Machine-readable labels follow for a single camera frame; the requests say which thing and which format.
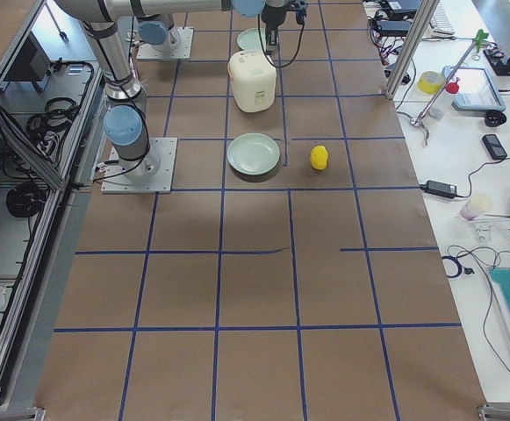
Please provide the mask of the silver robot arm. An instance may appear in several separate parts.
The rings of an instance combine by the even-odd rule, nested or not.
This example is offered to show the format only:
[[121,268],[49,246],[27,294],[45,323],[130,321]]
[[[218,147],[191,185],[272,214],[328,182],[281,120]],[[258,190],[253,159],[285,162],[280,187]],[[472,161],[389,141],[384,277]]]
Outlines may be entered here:
[[182,42],[172,14],[138,18],[140,39],[158,51],[172,51]]
[[294,12],[303,24],[306,5],[298,1],[60,1],[59,7],[79,21],[105,77],[105,94],[112,102],[104,131],[118,153],[120,166],[133,180],[160,167],[152,151],[146,123],[147,95],[130,66],[130,54],[118,34],[118,20],[138,21],[141,39],[154,50],[172,54],[182,45],[176,13],[236,11],[256,18],[258,46],[234,54],[227,65],[233,98],[241,111],[267,110],[274,103],[277,65],[270,54],[278,45],[278,29]]

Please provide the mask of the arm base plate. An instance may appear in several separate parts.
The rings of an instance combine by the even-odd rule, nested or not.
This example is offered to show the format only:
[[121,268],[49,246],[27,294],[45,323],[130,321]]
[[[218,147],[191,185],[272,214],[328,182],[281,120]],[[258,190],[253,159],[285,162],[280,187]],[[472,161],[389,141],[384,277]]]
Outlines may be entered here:
[[110,160],[118,161],[105,170],[101,191],[105,194],[145,194],[159,192],[169,194],[172,189],[176,163],[177,138],[150,138],[150,150],[141,164],[120,160],[114,146]]
[[143,23],[139,29],[140,46],[137,59],[141,61],[188,60],[194,28],[190,26],[167,29],[163,25]]

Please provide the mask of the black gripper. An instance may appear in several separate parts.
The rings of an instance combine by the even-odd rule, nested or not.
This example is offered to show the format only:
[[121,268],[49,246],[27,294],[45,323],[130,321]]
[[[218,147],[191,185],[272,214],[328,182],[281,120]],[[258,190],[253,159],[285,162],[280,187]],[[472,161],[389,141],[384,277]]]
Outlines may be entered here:
[[277,53],[279,27],[285,22],[288,11],[287,0],[266,0],[261,19],[265,24],[266,54]]

